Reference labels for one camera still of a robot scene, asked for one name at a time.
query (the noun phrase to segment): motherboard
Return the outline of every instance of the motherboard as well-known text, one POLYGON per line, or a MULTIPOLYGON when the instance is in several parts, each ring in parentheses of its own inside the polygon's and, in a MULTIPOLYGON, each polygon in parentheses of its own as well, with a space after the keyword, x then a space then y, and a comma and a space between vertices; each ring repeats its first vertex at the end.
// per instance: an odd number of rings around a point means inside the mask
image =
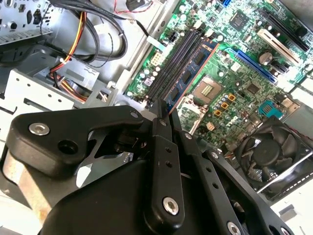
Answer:
POLYGON ((182 0, 126 95, 166 100, 184 130, 229 151, 313 70, 313 35, 277 0, 182 0))

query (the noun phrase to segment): microchip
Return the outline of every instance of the microchip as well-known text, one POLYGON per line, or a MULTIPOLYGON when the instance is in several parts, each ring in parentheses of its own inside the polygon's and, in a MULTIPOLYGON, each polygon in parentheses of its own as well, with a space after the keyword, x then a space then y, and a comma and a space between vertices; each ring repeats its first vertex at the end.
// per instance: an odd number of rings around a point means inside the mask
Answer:
POLYGON ((230 69, 233 70, 234 72, 237 72, 237 70, 241 67, 241 65, 237 62, 235 62, 230 69))
POLYGON ((277 93, 275 96, 274 96, 274 99, 278 102, 278 103, 281 103, 284 101, 285 99, 285 96, 281 93, 277 93))
POLYGON ((210 22, 211 23, 214 23, 216 21, 216 18, 214 17, 214 16, 212 16, 211 18, 210 18, 210 22))
POLYGON ((222 8, 220 5, 218 5, 218 6, 215 8, 215 11, 216 11, 217 13, 220 13, 222 10, 223 10, 223 8, 222 8))
POLYGON ((191 78, 191 72, 190 71, 186 71, 182 76, 181 76, 181 80, 184 84, 187 84, 189 82, 191 78))
POLYGON ((223 109, 227 109, 227 108, 228 108, 228 104, 226 104, 226 103, 224 102, 223 104, 221 104, 221 107, 222 107, 223 109))
POLYGON ((230 20, 229 24, 234 27, 235 30, 242 30, 248 23, 249 18, 240 10, 238 10, 233 18, 230 20))
POLYGON ((233 94, 229 94, 228 95, 228 99, 233 102, 236 99, 236 96, 234 96, 233 94))
POLYGON ((247 132, 252 132, 255 129, 255 126, 253 124, 249 124, 248 126, 246 126, 246 131, 247 132))
POLYGON ((175 87, 174 90, 171 92, 172 101, 175 101, 177 99, 178 94, 179 94, 179 90, 177 87, 175 87))
POLYGON ((261 123, 261 120, 259 119, 258 116, 256 116, 256 114, 252 114, 250 117, 249 117, 250 121, 252 122, 253 125, 257 126, 261 123))
POLYGON ((199 27, 199 30, 205 30, 205 28, 206 28, 205 23, 202 23, 202 24, 200 25, 200 27, 199 27))
POLYGON ((213 32, 212 35, 210 36, 211 39, 217 38, 217 33, 213 32))
POLYGON ((151 79, 146 78, 146 80, 144 81, 144 84, 149 87, 149 86, 151 86, 152 82, 153 82, 153 81, 152 81, 151 79))
POLYGON ((220 110, 215 110, 214 114, 219 117, 222 114, 222 112, 220 110))
POLYGON ((193 91, 193 95, 204 103, 210 103, 221 92, 222 87, 209 76, 204 76, 193 91))
POLYGON ((254 85, 253 83, 251 83, 249 86, 247 86, 246 88, 250 93, 252 94, 256 94, 260 88, 258 88, 256 85, 254 85))
POLYGON ((246 96, 246 94, 245 94, 243 91, 238 91, 238 94, 239 94, 242 98, 244 98, 244 97, 246 96))
POLYGON ((237 136, 237 140, 242 141, 245 137, 246 137, 246 134, 245 134, 245 133, 240 133, 240 134, 237 136))
POLYGON ((199 54, 197 55, 194 61, 196 65, 200 65, 203 62, 203 59, 204 59, 204 54, 202 52, 199 52, 199 54))

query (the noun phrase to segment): black fan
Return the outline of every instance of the black fan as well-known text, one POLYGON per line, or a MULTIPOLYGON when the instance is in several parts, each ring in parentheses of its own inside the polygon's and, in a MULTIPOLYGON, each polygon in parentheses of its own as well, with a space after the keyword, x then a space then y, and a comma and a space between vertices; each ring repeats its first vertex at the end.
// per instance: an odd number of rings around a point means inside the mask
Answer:
MULTIPOLYGON (((311 151, 287 126, 275 117, 269 118, 251 136, 243 140, 235 151, 248 182, 259 189, 286 171, 311 151)), ((288 177, 270 185, 264 193, 278 194, 286 185, 300 176, 297 167, 288 177)))

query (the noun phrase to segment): green circuit board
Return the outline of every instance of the green circuit board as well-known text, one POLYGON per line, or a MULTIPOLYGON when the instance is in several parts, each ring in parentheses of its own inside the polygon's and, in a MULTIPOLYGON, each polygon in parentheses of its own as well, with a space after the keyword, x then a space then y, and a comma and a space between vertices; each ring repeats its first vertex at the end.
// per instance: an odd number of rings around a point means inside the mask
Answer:
MULTIPOLYGON (((270 71, 270 67, 259 63, 260 55, 265 52, 269 52, 281 64, 290 64, 257 35, 260 29, 267 28, 269 25, 260 9, 273 13, 293 32, 302 25, 282 3, 277 0, 269 2, 271 1, 232 0, 227 7, 224 7, 221 2, 216 1, 182 0, 158 39, 166 46, 166 50, 161 52, 156 47, 152 49, 139 73, 127 88, 127 95, 139 102, 145 102, 150 88, 146 79, 153 76, 156 68, 161 70, 164 67, 173 56, 175 46, 188 30, 199 22, 204 23, 207 34, 211 36, 213 33, 215 35, 213 41, 219 42, 220 46, 193 80, 185 97, 177 106, 180 121, 183 129, 216 146, 238 143, 268 117, 262 113, 260 107, 263 104, 274 103, 277 94, 284 94, 292 89, 309 73, 305 68, 313 62, 311 33, 302 37, 310 47, 306 52, 296 47, 283 34, 276 37, 298 56, 300 62, 298 65, 291 65, 286 74, 277 76, 278 84, 275 85, 230 51, 230 48, 240 49, 267 71, 270 71), (171 41, 173 32, 177 33, 177 38, 171 41), (199 86, 204 86, 204 79, 213 83, 213 85, 208 83, 205 92, 218 90, 210 99, 199 98, 202 92, 199 86)), ((290 109, 279 105, 274 105, 272 108, 277 116, 290 112, 290 109)))

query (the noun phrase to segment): bolt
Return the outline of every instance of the bolt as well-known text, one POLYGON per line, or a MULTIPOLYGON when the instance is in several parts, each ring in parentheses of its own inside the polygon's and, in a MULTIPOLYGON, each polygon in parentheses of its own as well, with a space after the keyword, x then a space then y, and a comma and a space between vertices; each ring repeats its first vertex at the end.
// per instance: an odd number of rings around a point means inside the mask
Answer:
POLYGON ((192 139, 192 137, 191 137, 191 135, 189 133, 185 133, 185 136, 186 136, 187 139, 190 139, 190 140, 192 139))
POLYGON ((167 212, 169 212, 169 214, 171 214, 171 215, 177 215, 178 214, 178 211, 179 211, 178 204, 173 198, 170 198, 170 197, 164 198, 163 199, 163 206, 164 206, 164 209, 167 212))
POLYGON ((33 123, 29 126, 28 129, 36 136, 45 136, 50 132, 49 127, 43 123, 33 123))
POLYGON ((285 228, 282 227, 281 229, 284 235, 290 235, 290 233, 285 228))
POLYGON ((132 115, 134 118, 138 118, 138 114, 135 113, 135 112, 131 112, 131 115, 132 115))
POLYGON ((161 122, 161 124, 162 124, 163 126, 167 126, 167 125, 166 125, 166 122, 163 121, 162 119, 160 119, 160 122, 161 122))
POLYGON ((215 159, 219 158, 219 156, 218 156, 215 152, 212 152, 211 155, 212 155, 212 157, 215 158, 215 159))
POLYGON ((238 229, 237 225, 235 225, 233 222, 228 222, 227 228, 232 235, 241 235, 241 232, 238 229))

